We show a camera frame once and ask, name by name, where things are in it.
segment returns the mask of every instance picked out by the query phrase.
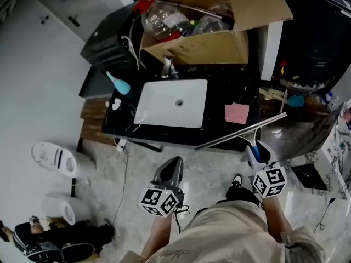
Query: black appliance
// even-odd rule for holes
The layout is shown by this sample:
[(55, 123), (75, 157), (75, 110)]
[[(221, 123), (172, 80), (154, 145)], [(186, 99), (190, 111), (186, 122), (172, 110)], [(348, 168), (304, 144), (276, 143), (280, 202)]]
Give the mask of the black appliance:
[(121, 39), (128, 36), (138, 54), (144, 29), (140, 15), (133, 12), (135, 4), (108, 15), (82, 49), (81, 56), (101, 72), (137, 69), (136, 59), (128, 51), (128, 41)]
[(351, 63), (351, 9), (345, 0), (285, 1), (293, 19), (283, 24), (274, 75), (311, 86), (330, 80), (333, 86)]

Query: beige t-shirt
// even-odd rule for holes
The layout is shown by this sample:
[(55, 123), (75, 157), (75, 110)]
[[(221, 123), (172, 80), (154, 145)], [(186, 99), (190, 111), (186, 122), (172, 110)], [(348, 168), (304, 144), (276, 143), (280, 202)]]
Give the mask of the beige t-shirt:
[[(324, 250), (306, 227), (282, 233), (277, 243), (268, 233), (265, 213), (255, 204), (229, 201), (194, 217), (179, 238), (147, 263), (184, 262), (324, 262)], [(121, 263), (140, 262), (129, 252)]]

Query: cardboard box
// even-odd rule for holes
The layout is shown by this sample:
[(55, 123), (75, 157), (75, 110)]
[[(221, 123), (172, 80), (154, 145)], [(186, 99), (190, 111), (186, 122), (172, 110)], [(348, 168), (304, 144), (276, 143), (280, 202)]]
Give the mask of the cardboard box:
[[(170, 0), (208, 9), (221, 0)], [(205, 33), (157, 43), (144, 33), (141, 49), (163, 62), (163, 56), (173, 56), (175, 64), (247, 64), (248, 38), (246, 30), (273, 21), (292, 19), (284, 0), (227, 0), (234, 13), (235, 25), (229, 30)], [(182, 9), (190, 17), (194, 11)]]

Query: sink drain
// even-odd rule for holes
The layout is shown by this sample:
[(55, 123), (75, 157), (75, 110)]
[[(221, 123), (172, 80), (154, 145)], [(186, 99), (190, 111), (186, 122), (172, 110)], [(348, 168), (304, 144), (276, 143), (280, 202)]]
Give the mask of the sink drain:
[(176, 102), (175, 102), (175, 105), (176, 106), (182, 106), (184, 103), (184, 101), (182, 99), (178, 99)]

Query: black countertop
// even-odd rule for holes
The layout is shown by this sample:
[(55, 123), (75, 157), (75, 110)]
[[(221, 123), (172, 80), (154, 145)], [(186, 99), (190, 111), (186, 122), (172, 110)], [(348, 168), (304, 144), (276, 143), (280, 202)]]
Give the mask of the black countertop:
[[(158, 77), (121, 77), (131, 85), (127, 95), (120, 94), (116, 89), (110, 101), (103, 124), (103, 132), (119, 138), (128, 138), (142, 142), (160, 144), (178, 144), (198, 146), (220, 138), (240, 129), (259, 122), (259, 71), (257, 62), (248, 65), (215, 64), (215, 65), (179, 65), (179, 79), (207, 79), (207, 94), (203, 124), (200, 129), (164, 127), (158, 125), (134, 124), (134, 115), (145, 82), (161, 81)], [(118, 110), (111, 106), (115, 98), (122, 100)], [(224, 119), (225, 105), (245, 104), (250, 106), (246, 125), (229, 123)], [(222, 150), (244, 151), (245, 141), (232, 139), (213, 148)]]

